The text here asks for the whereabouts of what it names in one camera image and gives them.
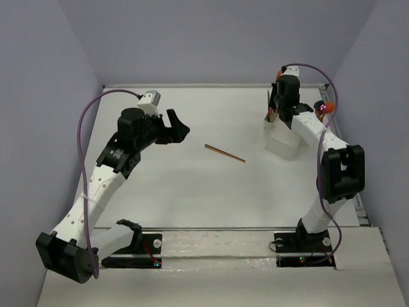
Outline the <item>orange spoon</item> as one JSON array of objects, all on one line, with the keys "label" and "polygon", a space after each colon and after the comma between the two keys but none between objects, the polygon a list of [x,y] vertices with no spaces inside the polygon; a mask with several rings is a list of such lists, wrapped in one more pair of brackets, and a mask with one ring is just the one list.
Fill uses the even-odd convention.
[{"label": "orange spoon", "polygon": [[325,111],[325,116],[326,116],[326,115],[333,113],[335,109],[335,105],[332,102],[325,102],[325,103],[326,103],[326,111]]}]

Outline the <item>iridescent spoon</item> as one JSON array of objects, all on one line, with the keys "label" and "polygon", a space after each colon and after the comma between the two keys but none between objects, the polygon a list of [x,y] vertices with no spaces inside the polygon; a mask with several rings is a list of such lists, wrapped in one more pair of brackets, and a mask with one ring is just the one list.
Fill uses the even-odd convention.
[{"label": "iridescent spoon", "polygon": [[320,109],[315,109],[316,116],[320,122],[322,122],[324,119],[325,111],[326,111],[326,104],[322,106]]}]

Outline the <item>teal spoon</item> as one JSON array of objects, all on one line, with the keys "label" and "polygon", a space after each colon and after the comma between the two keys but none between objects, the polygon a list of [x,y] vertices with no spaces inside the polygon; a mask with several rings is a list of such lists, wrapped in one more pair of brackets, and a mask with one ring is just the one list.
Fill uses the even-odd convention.
[{"label": "teal spoon", "polygon": [[321,108],[322,106],[324,106],[324,105],[325,105],[324,101],[319,100],[319,101],[317,101],[317,102],[314,103],[313,108],[314,108],[314,109],[320,109],[320,108]]}]

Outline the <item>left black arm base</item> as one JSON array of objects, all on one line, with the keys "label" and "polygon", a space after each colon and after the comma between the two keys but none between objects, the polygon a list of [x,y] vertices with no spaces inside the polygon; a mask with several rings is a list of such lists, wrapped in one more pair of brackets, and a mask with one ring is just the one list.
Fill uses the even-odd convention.
[{"label": "left black arm base", "polygon": [[106,269],[161,269],[162,234],[142,233],[137,246],[122,248],[104,258],[100,265]]}]

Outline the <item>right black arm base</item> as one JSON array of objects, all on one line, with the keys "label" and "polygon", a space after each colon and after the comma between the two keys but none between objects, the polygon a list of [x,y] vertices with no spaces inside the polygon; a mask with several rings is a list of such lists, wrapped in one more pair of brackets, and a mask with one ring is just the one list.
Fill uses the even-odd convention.
[{"label": "right black arm base", "polygon": [[274,239],[268,245],[276,255],[278,268],[336,267],[332,253],[332,244],[328,231],[319,234],[312,242],[296,241],[295,232],[274,233]]}]

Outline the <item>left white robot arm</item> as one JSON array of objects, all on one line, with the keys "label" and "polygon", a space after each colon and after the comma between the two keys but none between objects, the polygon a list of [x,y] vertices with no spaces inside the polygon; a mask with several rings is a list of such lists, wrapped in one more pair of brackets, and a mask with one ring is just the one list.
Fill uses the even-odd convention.
[{"label": "left white robot arm", "polygon": [[99,277],[100,262],[120,249],[133,253],[141,247],[142,228],[120,219],[104,233],[92,236],[96,222],[115,192],[141,160],[141,152],[152,144],[181,143],[190,132],[174,109],[168,109],[170,126],[131,107],[121,112],[117,131],[108,140],[83,191],[61,222],[50,232],[39,234],[36,248],[44,267],[79,284]]}]

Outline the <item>gold knife dark handle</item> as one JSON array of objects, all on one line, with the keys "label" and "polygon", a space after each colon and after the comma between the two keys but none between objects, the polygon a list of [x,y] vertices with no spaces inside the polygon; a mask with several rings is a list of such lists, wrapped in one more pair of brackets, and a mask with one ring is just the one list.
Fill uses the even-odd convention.
[{"label": "gold knife dark handle", "polygon": [[266,120],[266,122],[270,122],[270,91],[269,90],[267,90],[267,107],[268,107],[268,111],[267,111],[267,114],[266,114],[266,118],[265,118],[265,120]]}]

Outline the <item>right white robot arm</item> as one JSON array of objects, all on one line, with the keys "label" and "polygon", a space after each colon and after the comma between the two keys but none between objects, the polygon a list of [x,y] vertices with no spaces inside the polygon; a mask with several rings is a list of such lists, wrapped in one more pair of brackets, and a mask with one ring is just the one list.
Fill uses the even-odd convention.
[{"label": "right white robot arm", "polygon": [[299,220],[290,244],[308,251],[323,240],[337,211],[365,187],[365,153],[333,134],[316,116],[315,110],[300,101],[298,74],[279,72],[272,85],[268,116],[290,131],[298,143],[304,140],[317,149],[317,199]]}]

